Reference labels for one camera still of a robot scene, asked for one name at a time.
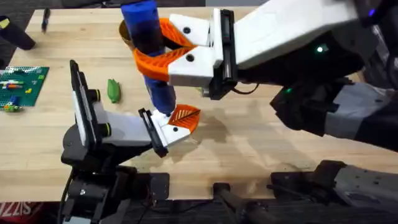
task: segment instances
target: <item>cable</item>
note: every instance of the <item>cable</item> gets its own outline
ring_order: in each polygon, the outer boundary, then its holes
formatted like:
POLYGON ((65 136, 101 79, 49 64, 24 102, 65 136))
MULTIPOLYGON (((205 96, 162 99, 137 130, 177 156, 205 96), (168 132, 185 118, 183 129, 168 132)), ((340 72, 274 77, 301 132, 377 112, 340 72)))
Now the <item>cable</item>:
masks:
POLYGON ((237 90, 236 88, 233 88, 232 91, 234 93, 240 94, 240 95, 249 95, 251 93, 254 93, 255 90, 257 90, 257 88, 259 88, 260 83, 257 83, 256 87, 254 87, 254 89, 252 91, 249 92, 242 92, 240 90, 237 90))
POLYGON ((396 83, 396 79, 394 77, 395 73, 395 61, 396 57, 392 54, 388 56, 387 63, 386 63, 386 76, 388 81, 390 82, 393 89, 398 90, 398 85, 396 83))
POLYGON ((181 211, 174 211, 174 212, 163 212, 163 211, 159 211, 159 210, 156 210, 156 209, 151 208, 150 205, 144 205, 142 202, 140 202, 140 203, 141 203, 141 205, 142 205, 143 207, 148 208, 151 212, 158 213, 158 214, 163 214, 163 215, 170 215, 170 214, 182 214, 182 213, 188 212, 188 211, 190 211, 190 210, 193 210, 193 209, 195 209, 195 208, 198 208, 198 207, 202 207, 202 206, 211 204, 211 203, 213 203, 213 200, 206 201, 206 202, 202 202, 202 203, 193 205, 193 206, 191 206, 191 207, 189 207, 189 208, 183 209, 183 210, 181 210, 181 211))
POLYGON ((316 200, 313 197, 311 197, 311 195, 301 194, 300 192, 296 192, 294 190, 290 190, 290 189, 288 189, 286 187, 283 187, 281 185, 269 184, 269 185, 267 185, 267 188, 270 189, 270 190, 280 190, 280 191, 283 191, 285 193, 294 195, 296 197, 300 197, 301 199, 309 200, 311 202, 316 202, 316 200))
POLYGON ((144 210, 144 212, 141 214, 141 217, 138 219, 137 224, 140 224, 140 223, 141 223, 141 220, 144 218, 145 214, 146 214, 148 211, 149 211, 149 206, 148 206, 148 207, 145 207, 145 210, 144 210))
POLYGON ((65 185, 65 188, 63 189, 62 192, 62 197, 61 197, 61 201, 60 201, 60 207, 58 209, 58 215, 57 215, 57 224, 62 224, 62 209, 63 209, 63 204, 65 203, 65 199, 67 197, 67 192, 69 189, 69 185, 72 182, 72 177, 73 174, 75 173, 74 169, 72 168, 72 170, 70 171, 68 180, 67 180, 67 184, 65 185))

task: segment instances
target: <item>orange gripper pad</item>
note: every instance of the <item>orange gripper pad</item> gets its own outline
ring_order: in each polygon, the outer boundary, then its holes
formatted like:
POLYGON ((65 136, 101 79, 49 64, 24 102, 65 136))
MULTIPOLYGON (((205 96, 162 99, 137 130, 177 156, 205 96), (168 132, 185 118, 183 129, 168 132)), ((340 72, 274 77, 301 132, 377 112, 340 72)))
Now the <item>orange gripper pad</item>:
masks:
POLYGON ((189 105, 177 105, 169 120, 170 125, 188 128, 192 133, 198 126, 200 110, 189 105))
POLYGON ((183 47, 156 57, 150 57, 138 49, 134 49, 133 53, 137 68, 143 75, 155 80, 168 82, 169 73, 167 67, 169 64, 192 49, 193 47, 183 47))
POLYGON ((181 32, 175 28, 168 18, 160 18, 160 29, 163 36, 182 47, 193 47, 194 45, 181 32))

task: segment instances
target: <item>blue cylinder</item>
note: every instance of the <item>blue cylinder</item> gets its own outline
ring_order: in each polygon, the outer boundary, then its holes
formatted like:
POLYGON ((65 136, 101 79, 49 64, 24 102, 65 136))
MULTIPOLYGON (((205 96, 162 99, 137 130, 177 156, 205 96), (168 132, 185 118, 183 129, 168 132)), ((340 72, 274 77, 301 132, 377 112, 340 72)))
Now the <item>blue cylinder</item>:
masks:
MULTIPOLYGON (((124 4, 121 6, 132 43, 142 53, 152 57, 163 54, 165 47, 154 0, 124 4)), ((146 77, 145 84, 152 103, 161 113, 170 114, 175 109, 174 87, 167 82, 146 77)))

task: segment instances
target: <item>wooden table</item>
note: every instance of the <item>wooden table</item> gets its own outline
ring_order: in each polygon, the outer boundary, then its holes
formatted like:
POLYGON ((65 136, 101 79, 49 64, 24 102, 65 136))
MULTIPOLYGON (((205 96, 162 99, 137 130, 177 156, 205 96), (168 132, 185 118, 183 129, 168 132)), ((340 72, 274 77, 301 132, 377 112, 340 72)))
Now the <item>wooden table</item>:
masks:
MULTIPOLYGON (((251 7, 234 8, 236 18, 251 7)), ((170 13, 210 18, 211 8, 163 8, 170 13)), ((46 34, 43 11, 35 11, 27 32, 34 50, 16 50, 11 65, 48 66, 36 106, 19 114, 0 113, 0 202, 60 200, 70 167, 60 162, 62 138, 74 123, 69 60, 76 60, 88 84, 99 88, 107 110, 137 115, 151 105, 132 53, 118 34, 119 9, 52 10, 46 34), (107 79, 121 83, 123 101, 106 97, 107 79)), ((253 86, 240 85, 242 90, 253 86)), ((125 163, 141 172, 168 172, 170 198, 209 198, 214 182, 225 181, 244 197, 272 197, 266 190, 274 171, 313 170, 323 159, 398 173, 398 154, 332 137, 291 131, 269 106, 279 87, 260 86, 249 96, 230 93, 221 101, 201 98, 194 88, 177 87, 177 101, 202 109, 191 139, 161 159, 153 151, 125 163)))

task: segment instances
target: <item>green toy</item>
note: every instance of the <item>green toy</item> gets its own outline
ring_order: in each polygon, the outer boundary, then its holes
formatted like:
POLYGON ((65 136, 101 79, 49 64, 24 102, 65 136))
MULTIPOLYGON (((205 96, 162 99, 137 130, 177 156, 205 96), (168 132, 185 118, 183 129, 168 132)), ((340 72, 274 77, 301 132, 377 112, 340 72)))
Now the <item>green toy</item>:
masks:
POLYGON ((48 67, 6 67, 0 75, 0 111, 12 96, 18 97, 16 106, 34 106, 48 72, 48 67), (3 88, 8 83, 22 88, 3 88))
POLYGON ((16 106, 16 105, 6 105, 4 106, 4 110, 5 112, 20 112, 22 110, 22 108, 20 106, 16 106))
POLYGON ((120 85, 114 79, 108 80, 108 97, 112 103, 119 103, 120 101, 120 85))

